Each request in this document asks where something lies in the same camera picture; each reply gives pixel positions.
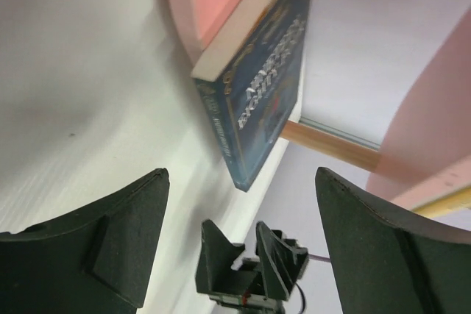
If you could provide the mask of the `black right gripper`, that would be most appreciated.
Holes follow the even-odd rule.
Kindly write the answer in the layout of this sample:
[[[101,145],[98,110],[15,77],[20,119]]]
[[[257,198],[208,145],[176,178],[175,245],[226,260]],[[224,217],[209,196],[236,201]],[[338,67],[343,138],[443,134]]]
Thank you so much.
[[[233,269],[245,245],[231,243],[210,219],[202,222],[201,233],[197,292],[205,292],[218,305],[239,313],[286,311],[284,303],[307,267],[307,248],[259,221],[255,228],[258,257],[244,258]]]

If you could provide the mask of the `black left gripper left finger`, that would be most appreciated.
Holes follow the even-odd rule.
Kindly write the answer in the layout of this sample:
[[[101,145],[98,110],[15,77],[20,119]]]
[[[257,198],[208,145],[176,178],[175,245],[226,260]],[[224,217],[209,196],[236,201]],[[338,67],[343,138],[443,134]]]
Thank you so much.
[[[169,197],[155,169],[62,216],[1,234],[3,313],[135,313],[142,308]]]

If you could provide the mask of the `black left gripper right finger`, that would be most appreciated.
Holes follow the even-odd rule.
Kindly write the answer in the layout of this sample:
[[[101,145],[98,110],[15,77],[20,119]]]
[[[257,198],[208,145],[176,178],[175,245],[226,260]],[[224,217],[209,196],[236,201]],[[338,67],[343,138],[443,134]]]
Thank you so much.
[[[316,197],[344,313],[469,313],[470,232],[318,168]]]

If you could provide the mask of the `dark blue book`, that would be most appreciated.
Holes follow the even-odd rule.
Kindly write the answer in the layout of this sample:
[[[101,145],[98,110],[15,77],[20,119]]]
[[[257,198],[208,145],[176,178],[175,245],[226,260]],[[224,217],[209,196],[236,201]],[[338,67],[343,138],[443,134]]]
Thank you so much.
[[[311,0],[241,0],[191,76],[233,184],[247,192],[297,103]]]

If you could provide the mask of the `yellow Little Prince book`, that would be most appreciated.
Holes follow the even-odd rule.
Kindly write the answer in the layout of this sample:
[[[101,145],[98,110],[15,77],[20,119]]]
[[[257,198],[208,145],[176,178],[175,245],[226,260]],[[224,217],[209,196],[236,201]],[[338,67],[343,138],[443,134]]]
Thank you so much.
[[[413,212],[426,218],[435,218],[464,208],[470,208],[470,186],[417,207]]]

